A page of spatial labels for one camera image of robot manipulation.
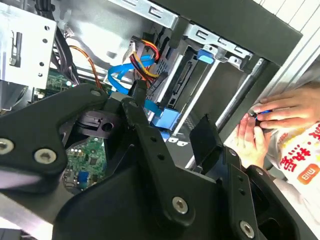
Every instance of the finger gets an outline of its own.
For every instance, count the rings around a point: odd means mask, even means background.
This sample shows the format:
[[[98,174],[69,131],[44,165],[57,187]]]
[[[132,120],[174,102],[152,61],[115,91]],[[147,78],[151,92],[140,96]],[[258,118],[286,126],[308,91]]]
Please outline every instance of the finger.
[[[277,95],[274,95],[274,96],[268,96],[266,98],[263,98],[263,99],[260,100],[260,103],[265,104],[265,103],[273,102],[273,101],[276,101],[276,100],[290,99],[293,96],[295,96],[296,93],[297,93],[296,90],[286,91],[286,92],[281,93],[281,94],[277,94]]]
[[[244,134],[244,146],[248,149],[255,147],[254,141],[254,127],[256,120],[254,117],[249,117]]]
[[[228,139],[232,142],[232,145],[237,146],[238,145],[238,132],[239,132],[239,124],[234,128]]]
[[[257,150],[265,150],[267,142],[261,127],[254,127],[255,146]]]
[[[243,148],[245,146],[245,133],[248,123],[248,114],[245,114],[242,120],[240,121],[239,130],[238,130],[238,146]]]
[[[265,104],[258,105],[253,108],[253,111],[255,113],[262,113],[268,110],[296,107],[299,104],[300,102],[296,98],[285,98],[285,99],[270,101]]]
[[[282,128],[303,128],[311,125],[312,122],[303,118],[295,117],[283,120],[263,121],[260,127],[263,129],[282,129]]]
[[[305,107],[297,106],[290,107],[281,110],[275,110],[269,113],[259,114],[257,119],[259,121],[271,121],[271,120],[283,120],[283,119],[293,119],[293,118],[308,118],[310,114],[306,111]]]
[[[270,143],[270,139],[271,139],[272,133],[273,133],[272,131],[269,131],[267,133],[263,133],[264,139],[265,139],[265,142],[266,142],[267,145],[269,145],[269,143]]]

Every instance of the yellow wire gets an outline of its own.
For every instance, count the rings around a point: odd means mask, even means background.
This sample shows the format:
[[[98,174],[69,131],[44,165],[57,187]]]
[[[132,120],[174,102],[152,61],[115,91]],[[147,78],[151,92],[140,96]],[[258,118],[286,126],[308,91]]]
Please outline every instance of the yellow wire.
[[[147,74],[148,76],[150,76],[150,77],[152,77],[152,78],[157,78],[157,77],[159,77],[159,75],[152,74],[152,73],[150,73],[150,72],[145,68],[145,66],[142,64],[142,62],[141,62],[141,60],[140,60],[140,58],[138,57],[138,55],[137,55],[136,52],[134,52],[133,55],[134,55],[136,61],[140,64],[140,67],[141,67],[141,69],[145,72],[145,74]]]
[[[142,41],[145,42],[146,44],[152,45],[155,49],[157,49],[156,45],[154,45],[152,42],[146,41],[146,40],[143,40],[143,39],[142,39]]]

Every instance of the black mounting arm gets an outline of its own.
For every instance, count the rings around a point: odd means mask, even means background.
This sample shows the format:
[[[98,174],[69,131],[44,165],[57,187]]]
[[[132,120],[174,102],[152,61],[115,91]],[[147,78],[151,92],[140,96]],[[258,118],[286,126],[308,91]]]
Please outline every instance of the black mounting arm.
[[[203,174],[175,166],[147,121],[146,91],[139,80],[130,96],[81,84],[0,117],[0,216],[19,204],[29,215],[17,216],[46,221],[54,240],[316,239],[267,174],[256,174],[263,170],[241,171],[207,116],[190,135]],[[104,138],[107,178],[63,198],[56,193],[65,149],[88,136]],[[271,236],[270,219],[277,223]],[[37,235],[39,228],[25,230]]]

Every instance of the metal screw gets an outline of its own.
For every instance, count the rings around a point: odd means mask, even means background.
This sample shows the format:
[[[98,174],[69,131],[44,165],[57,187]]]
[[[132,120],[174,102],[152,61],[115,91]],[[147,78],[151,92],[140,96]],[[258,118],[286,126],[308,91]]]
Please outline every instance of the metal screw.
[[[0,155],[10,153],[15,148],[12,141],[6,138],[0,138]]]
[[[188,212],[188,204],[183,198],[179,196],[175,196],[172,199],[172,205],[174,209],[180,214],[186,214]]]
[[[42,148],[35,152],[34,159],[40,164],[52,164],[57,160],[57,154],[48,148]]]
[[[252,229],[252,227],[247,223],[246,221],[240,222],[240,228],[242,232],[250,239],[253,239],[255,237],[255,232]]]
[[[233,155],[233,156],[237,156],[237,153],[233,150],[233,149],[229,149],[229,152]]]
[[[260,174],[261,176],[264,174],[259,168],[257,168],[256,171],[257,171],[258,174]]]
[[[96,91],[96,90],[91,90],[91,93],[97,97],[100,97],[101,96],[101,93]]]
[[[17,60],[16,60],[15,58],[10,58],[10,59],[9,59],[9,63],[10,63],[10,65],[12,65],[12,66],[16,65],[16,62],[17,62]]]

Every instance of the motherboard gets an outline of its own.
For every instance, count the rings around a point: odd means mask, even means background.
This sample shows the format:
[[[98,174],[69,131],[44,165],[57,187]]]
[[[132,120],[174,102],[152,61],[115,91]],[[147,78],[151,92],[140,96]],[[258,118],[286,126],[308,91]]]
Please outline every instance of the motherboard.
[[[68,190],[83,191],[105,178],[107,161],[102,138],[89,137],[86,142],[68,149],[66,154],[68,165],[63,181]]]
[[[50,70],[44,90],[45,97],[50,97],[53,94],[63,92],[70,88],[72,84],[62,74],[55,70]]]

